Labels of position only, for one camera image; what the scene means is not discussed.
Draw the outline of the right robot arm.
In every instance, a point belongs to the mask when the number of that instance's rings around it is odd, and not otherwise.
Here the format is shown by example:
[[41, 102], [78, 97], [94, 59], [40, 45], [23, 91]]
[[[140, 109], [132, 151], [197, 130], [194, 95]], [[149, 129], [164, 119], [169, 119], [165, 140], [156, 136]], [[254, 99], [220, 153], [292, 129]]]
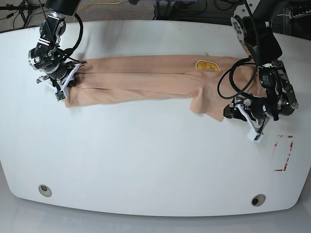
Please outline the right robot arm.
[[[40, 38], [35, 48], [29, 51], [29, 64], [34, 70], [44, 72], [52, 82], [52, 86], [59, 92], [61, 82], [73, 70], [73, 65], [78, 61], [66, 62], [78, 48], [83, 36], [83, 23], [76, 11], [79, 0], [48, 0], [45, 7], [50, 10], [49, 15], [44, 15], [39, 33]], [[74, 16], [80, 25], [77, 42], [72, 48], [62, 50], [59, 48], [61, 35], [66, 29], [66, 16]]]

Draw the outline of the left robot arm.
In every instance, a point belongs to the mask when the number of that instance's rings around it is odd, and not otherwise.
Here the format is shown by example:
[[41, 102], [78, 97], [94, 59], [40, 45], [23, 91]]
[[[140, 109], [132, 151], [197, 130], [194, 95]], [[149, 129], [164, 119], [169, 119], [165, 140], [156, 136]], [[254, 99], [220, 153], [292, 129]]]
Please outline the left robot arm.
[[[231, 24], [248, 58], [237, 61], [226, 72], [236, 94], [225, 107], [224, 117], [246, 121], [248, 138], [260, 141], [270, 119], [289, 116], [297, 108], [294, 88], [290, 84], [281, 60], [282, 50], [272, 31], [272, 20], [285, 6], [285, 0], [245, 0], [234, 10]], [[234, 83], [236, 68], [254, 65], [253, 74], [245, 87]]]

